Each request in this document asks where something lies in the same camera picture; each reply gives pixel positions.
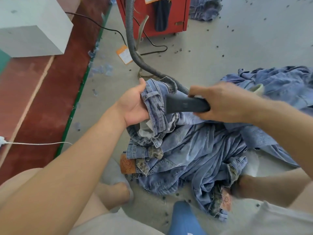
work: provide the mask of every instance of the gray corrugated hose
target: gray corrugated hose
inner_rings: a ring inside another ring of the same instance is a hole
[[[135,0],[126,0],[126,10],[125,10],[125,29],[126,29],[126,38],[127,38],[127,45],[129,48],[129,52],[131,54],[131,58],[134,62],[143,70],[155,75],[156,77],[162,79],[163,77],[169,77],[172,79],[176,85],[177,89],[185,94],[189,93],[189,90],[180,84],[176,79],[165,75],[158,70],[155,70],[153,67],[146,64],[141,56],[136,52],[135,47],[135,40],[134,40],[134,33],[133,33],[133,17],[134,17],[134,4]]]

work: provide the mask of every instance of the white box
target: white box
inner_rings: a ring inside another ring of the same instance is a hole
[[[0,49],[11,57],[64,54],[72,28],[57,0],[0,0]]]

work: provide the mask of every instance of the black handheld tool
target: black handheld tool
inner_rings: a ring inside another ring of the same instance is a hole
[[[206,112],[210,109],[209,103],[202,98],[168,94],[165,99],[165,111],[167,114],[177,112]]]

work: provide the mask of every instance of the power cord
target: power cord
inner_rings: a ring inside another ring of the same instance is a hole
[[[102,25],[98,24],[98,23],[97,23],[95,20],[93,20],[92,18],[90,18],[90,17],[88,17],[88,16],[85,16],[85,15],[81,15],[81,14],[73,13],[73,12],[68,12],[68,11],[65,11],[65,13],[66,13],[66,14],[70,14],[70,15],[75,15],[75,16],[84,17],[84,18],[86,18],[86,19],[92,21],[93,23],[95,23],[97,26],[99,26],[99,27],[102,28],[102,29],[118,32],[118,33],[121,35],[124,44],[127,46],[127,44],[126,44],[126,42],[125,42],[125,39],[124,39],[122,33],[119,32],[118,30],[105,28],[105,27],[103,27]],[[134,17],[134,20],[135,20],[135,21],[137,22],[137,24],[140,26],[138,20],[137,20],[135,17]],[[150,54],[155,54],[155,53],[163,53],[163,52],[165,52],[165,51],[168,49],[168,47],[167,47],[166,45],[156,45],[156,44],[152,43],[151,39],[147,36],[147,34],[145,33],[145,31],[143,31],[143,33],[144,33],[144,35],[146,36],[146,38],[148,39],[148,41],[149,41],[154,47],[165,47],[166,49],[165,49],[165,50],[162,50],[162,51],[147,52],[147,53],[140,54],[140,55],[143,56],[143,55],[150,55]]]
[[[3,144],[23,144],[23,145],[53,145],[53,144],[59,144],[59,143],[68,143],[70,145],[73,145],[70,142],[53,142],[53,143],[24,143],[24,142],[7,142],[5,141],[4,137],[0,136],[0,146]]]

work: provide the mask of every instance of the black cable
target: black cable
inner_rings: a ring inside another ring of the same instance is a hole
[[[103,28],[103,29],[109,30],[109,31],[116,31],[116,32],[118,32],[118,33],[122,36],[122,39],[123,39],[124,44],[127,46],[127,44],[126,44],[126,42],[125,42],[125,39],[124,39],[122,33],[119,32],[118,30],[113,30],[113,29],[105,28],[105,27],[103,27],[102,25],[98,24],[95,20],[93,20],[93,19],[91,19],[90,17],[85,16],[85,15],[81,15],[81,14],[77,14],[77,13],[73,13],[73,12],[67,12],[67,11],[65,11],[65,13],[87,18],[88,20],[92,21],[93,23],[95,23],[95,24],[96,24],[97,26],[99,26],[100,28]],[[135,21],[137,22],[137,24],[140,26],[138,20],[137,20],[135,17],[134,17],[134,20],[135,20]],[[143,30],[142,32],[144,33],[144,35],[146,36],[146,38],[149,40],[149,42],[150,42],[153,46],[155,46],[155,47],[165,47],[166,49],[165,49],[165,50],[162,50],[162,51],[147,52],[147,53],[141,54],[141,56],[143,56],[143,55],[155,54],[155,53],[163,53],[163,52],[165,52],[165,51],[168,49],[168,47],[167,47],[166,45],[155,45],[154,43],[152,43],[151,39],[147,36],[147,34],[145,33],[145,31]]]
[[[103,27],[102,25],[99,25],[99,24],[98,24],[95,20],[91,19],[91,18],[90,18],[90,17],[88,17],[88,16],[84,16],[84,15],[77,14],[77,13],[73,13],[73,12],[67,12],[67,11],[65,11],[65,13],[67,13],[67,14],[71,14],[71,15],[76,15],[76,16],[85,17],[85,18],[87,18],[88,20],[91,20],[93,23],[95,23],[97,26],[99,26],[99,27],[100,27],[100,28],[102,28],[102,29],[109,30],[109,31],[116,31],[116,32],[118,32],[118,33],[122,36],[122,39],[123,39],[123,41],[124,41],[124,44],[127,46],[127,44],[126,44],[126,42],[125,42],[125,39],[124,39],[124,37],[123,37],[122,33],[121,33],[121,32],[119,32],[118,30],[113,30],[113,29],[108,29],[108,28],[105,28],[105,27]]]

